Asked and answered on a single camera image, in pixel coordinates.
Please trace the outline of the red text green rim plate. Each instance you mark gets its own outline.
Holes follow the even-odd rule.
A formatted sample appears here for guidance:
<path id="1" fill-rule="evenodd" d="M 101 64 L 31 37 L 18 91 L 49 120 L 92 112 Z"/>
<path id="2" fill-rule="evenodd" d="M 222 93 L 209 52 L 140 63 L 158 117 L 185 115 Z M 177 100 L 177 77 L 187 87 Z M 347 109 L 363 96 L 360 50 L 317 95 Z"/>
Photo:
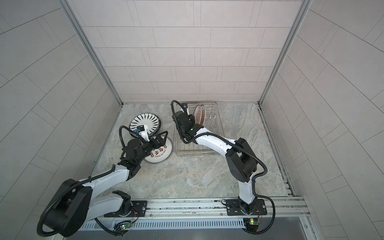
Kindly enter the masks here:
<path id="1" fill-rule="evenodd" d="M 164 146 L 154 149 L 150 155 L 145 158 L 145 161 L 150 164 L 158 164 L 167 160 L 173 152 L 173 143 L 169 137 L 167 137 Z"/>

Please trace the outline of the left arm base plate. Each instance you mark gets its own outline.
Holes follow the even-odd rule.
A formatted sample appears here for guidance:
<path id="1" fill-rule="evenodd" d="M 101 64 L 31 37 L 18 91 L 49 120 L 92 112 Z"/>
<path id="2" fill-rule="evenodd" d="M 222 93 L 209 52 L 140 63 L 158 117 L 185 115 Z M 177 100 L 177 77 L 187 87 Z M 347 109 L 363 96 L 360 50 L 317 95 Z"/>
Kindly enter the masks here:
<path id="1" fill-rule="evenodd" d="M 144 217 L 146 213 L 147 201 L 128 201 L 123 202 L 122 206 L 112 213 L 103 215 L 105 218 L 138 218 Z"/>

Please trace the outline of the black white striped plate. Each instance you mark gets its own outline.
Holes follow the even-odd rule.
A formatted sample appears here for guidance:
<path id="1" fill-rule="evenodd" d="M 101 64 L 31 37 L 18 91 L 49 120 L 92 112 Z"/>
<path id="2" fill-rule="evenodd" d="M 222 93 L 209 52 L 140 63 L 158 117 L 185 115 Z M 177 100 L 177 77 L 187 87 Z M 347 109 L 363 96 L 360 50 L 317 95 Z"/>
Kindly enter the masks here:
<path id="1" fill-rule="evenodd" d="M 143 125 L 149 137 L 154 136 L 161 127 L 160 118 L 152 113 L 144 113 L 136 116 L 129 124 L 129 129 L 136 131 L 137 127 Z"/>

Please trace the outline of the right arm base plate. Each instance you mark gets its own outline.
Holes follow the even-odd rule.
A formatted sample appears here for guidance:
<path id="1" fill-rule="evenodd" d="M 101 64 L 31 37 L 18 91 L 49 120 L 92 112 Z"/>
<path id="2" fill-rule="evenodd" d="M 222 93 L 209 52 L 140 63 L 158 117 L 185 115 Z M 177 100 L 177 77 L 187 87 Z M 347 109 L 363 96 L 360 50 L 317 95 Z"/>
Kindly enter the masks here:
<path id="1" fill-rule="evenodd" d="M 240 199 L 223 199 L 222 204 L 227 208 L 228 216 L 253 216 L 268 214 L 265 201 L 255 199 L 250 205 Z"/>

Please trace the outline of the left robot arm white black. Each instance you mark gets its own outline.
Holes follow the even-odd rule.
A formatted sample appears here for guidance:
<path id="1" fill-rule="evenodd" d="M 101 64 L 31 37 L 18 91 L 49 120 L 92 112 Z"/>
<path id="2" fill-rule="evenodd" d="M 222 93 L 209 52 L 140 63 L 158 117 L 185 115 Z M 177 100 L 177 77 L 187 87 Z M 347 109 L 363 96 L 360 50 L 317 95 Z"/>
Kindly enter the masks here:
<path id="1" fill-rule="evenodd" d="M 107 172 L 76 181 L 64 181 L 43 213 L 37 225 L 37 234 L 50 237 L 60 234 L 69 237 L 80 227 L 98 217 L 111 214 L 114 217 L 140 215 L 131 202 L 131 196 L 123 191 L 100 194 L 111 187 L 132 179 L 141 169 L 141 162 L 155 149 L 166 144 L 168 132 L 164 131 L 147 140 L 141 136 L 123 143 L 121 160 Z"/>

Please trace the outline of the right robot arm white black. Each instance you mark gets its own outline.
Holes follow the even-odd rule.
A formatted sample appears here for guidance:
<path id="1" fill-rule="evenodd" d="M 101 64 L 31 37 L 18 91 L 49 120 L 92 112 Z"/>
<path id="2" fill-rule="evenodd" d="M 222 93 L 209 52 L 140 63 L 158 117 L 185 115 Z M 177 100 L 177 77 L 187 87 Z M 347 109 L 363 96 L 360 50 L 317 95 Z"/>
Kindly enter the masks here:
<path id="1" fill-rule="evenodd" d="M 173 120 L 182 141 L 205 146 L 224 156 L 232 176 L 239 183 L 239 208 L 244 214 L 253 212 L 257 196 L 252 178 L 256 175 L 258 162 L 246 140 L 237 141 L 217 135 L 200 124 L 196 124 L 193 115 L 184 111 L 173 113 Z"/>

